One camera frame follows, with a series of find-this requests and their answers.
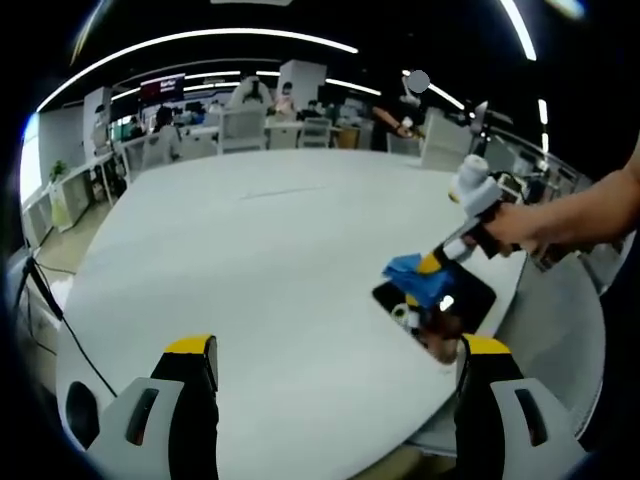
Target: round table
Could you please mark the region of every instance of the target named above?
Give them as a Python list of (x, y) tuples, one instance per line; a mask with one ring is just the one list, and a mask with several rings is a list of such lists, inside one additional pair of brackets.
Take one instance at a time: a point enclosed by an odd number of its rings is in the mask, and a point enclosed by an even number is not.
[[(117, 392), (165, 347), (218, 340), (218, 471), (344, 479), (406, 440), (454, 391), (443, 366), (376, 304), (394, 256), (426, 253), (464, 221), (451, 173), (368, 151), (204, 158), (145, 172), (98, 230), (66, 317)], [(465, 267), (497, 301), (493, 335), (524, 255)], [(81, 380), (112, 400), (62, 328), (57, 392)]]

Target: blue cloth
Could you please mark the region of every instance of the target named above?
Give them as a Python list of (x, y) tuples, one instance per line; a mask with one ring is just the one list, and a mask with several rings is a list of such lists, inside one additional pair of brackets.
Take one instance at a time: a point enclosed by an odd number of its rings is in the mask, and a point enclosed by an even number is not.
[(413, 296), (421, 307), (429, 310), (436, 305), (453, 286), (453, 273), (442, 269), (435, 273), (422, 274), (416, 270), (422, 255), (403, 255), (393, 258), (382, 274), (404, 293)]

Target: window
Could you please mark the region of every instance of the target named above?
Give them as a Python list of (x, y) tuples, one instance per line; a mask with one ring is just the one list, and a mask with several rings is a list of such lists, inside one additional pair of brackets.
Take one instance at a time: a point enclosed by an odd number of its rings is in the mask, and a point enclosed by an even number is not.
[(20, 201), (25, 201), (42, 186), (38, 145), (39, 117), (31, 115), (24, 130), (20, 158)]

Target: potted plant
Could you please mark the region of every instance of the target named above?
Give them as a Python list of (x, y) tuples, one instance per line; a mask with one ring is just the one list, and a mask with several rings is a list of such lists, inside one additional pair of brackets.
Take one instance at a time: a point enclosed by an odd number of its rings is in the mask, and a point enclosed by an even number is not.
[(56, 180), (62, 178), (65, 173), (67, 173), (67, 164), (62, 160), (58, 160), (51, 168), (51, 172), (49, 172), (51, 183), (56, 183)]

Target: ceiling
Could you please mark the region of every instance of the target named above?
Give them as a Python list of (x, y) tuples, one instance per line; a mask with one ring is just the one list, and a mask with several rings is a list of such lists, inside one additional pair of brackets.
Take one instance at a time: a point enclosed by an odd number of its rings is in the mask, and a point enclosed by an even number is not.
[[(542, 0), (515, 0), (535, 46), (536, 62), (526, 59), (500, 0), (410, 0), (397, 4), (293, 0), (284, 7), (214, 3), (100, 2), (73, 65), (69, 60), (77, 36), (69, 39), (65, 61), (53, 62), (55, 68), (43, 88), (43, 98), (66, 79), (114, 52), (193, 30), (277, 29), (340, 42), (357, 48), (358, 53), (259, 35), (180, 39), (138, 50), (97, 68), (64, 90), (47, 109), (80, 100), (99, 86), (134, 87), (145, 75), (154, 78), (158, 74), (153, 71), (173, 65), (177, 67), (162, 74), (238, 70), (248, 65), (277, 70), (280, 63), (295, 58), (325, 64), (330, 77), (370, 88), (379, 87), (387, 76), (402, 69), (422, 69), (434, 84), (461, 101), (489, 99), (492, 108), (513, 118), (516, 133), (536, 144), (542, 133), (537, 99), (544, 98), (551, 151), (594, 177), (617, 166), (633, 146), (638, 122), (624, 102), (634, 90), (624, 81), (626, 59), (633, 52), (627, 51), (629, 42), (621, 35), (626, 32), (623, 20), (631, 16), (617, 8), (623, 2), (584, 0), (587, 17), (573, 22)], [(90, 18), (91, 13), (79, 11), (79, 18)], [(433, 97), (434, 103), (447, 105)]]

